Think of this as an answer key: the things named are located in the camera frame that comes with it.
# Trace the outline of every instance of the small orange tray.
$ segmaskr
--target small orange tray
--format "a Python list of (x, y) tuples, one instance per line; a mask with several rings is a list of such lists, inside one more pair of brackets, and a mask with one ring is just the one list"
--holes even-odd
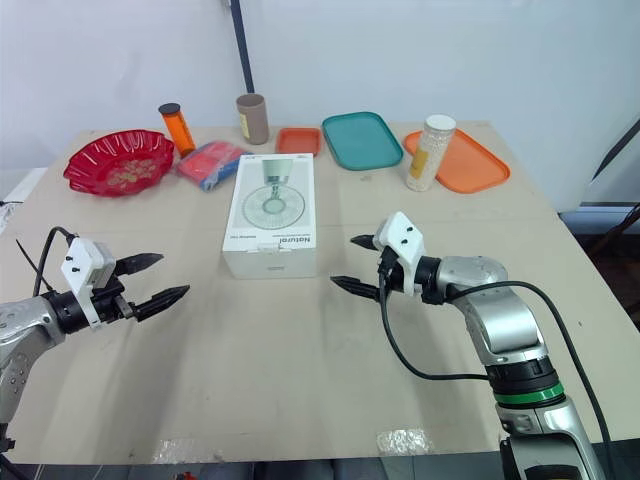
[(320, 151), (320, 130), (317, 128), (283, 128), (278, 132), (276, 153), (313, 153)]
[[(416, 153), (421, 133), (413, 132), (404, 138), (404, 148), (411, 155)], [(510, 176), (506, 163), (456, 128), (436, 178), (454, 192), (475, 193), (500, 185)]]

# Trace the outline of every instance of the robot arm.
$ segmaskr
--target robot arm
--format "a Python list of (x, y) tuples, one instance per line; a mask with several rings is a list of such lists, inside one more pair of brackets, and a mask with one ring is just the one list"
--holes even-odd
[[(604, 479), (604, 474), (571, 399), (565, 395), (547, 347), (528, 306), (509, 287), (465, 290), (507, 280), (505, 268), (486, 257), (424, 256), (420, 231), (402, 213), (392, 215), (374, 235), (352, 239), (381, 251), (378, 272), (390, 290), (420, 296), (429, 304), (452, 303), (467, 330), (496, 399), (508, 479)], [(334, 283), (359, 296), (378, 299), (379, 288), (351, 277)]]
[(140, 305), (122, 297), (125, 288), (118, 276), (144, 270), (161, 258), (142, 253), (116, 261), (105, 245), (76, 237), (62, 265), (71, 291), (0, 304), (0, 453), (14, 446), (6, 430), (29, 371), (45, 351), (85, 327), (99, 329), (130, 317), (140, 322), (169, 308), (189, 290), (188, 285), (169, 288)]

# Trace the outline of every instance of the cable connector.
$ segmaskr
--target cable connector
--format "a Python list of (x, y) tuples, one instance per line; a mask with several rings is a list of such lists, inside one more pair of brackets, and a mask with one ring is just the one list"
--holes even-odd
[(398, 260), (398, 254), (391, 247), (384, 247), (378, 261), (378, 273), (383, 274), (385, 278), (389, 277), (396, 260)]

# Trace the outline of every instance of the white box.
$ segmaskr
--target white box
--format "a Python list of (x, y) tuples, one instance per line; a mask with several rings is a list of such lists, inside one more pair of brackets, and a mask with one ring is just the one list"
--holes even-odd
[(316, 275), (313, 155), (240, 157), (222, 256), (236, 278)]

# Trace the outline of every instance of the cardboard tube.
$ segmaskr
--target cardboard tube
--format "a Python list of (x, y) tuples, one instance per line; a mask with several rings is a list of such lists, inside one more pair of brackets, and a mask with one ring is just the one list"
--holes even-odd
[(236, 99), (240, 114), (242, 135), (252, 145), (261, 145), (269, 140), (269, 124), (267, 123), (267, 106), (264, 97), (257, 93), (247, 93)]

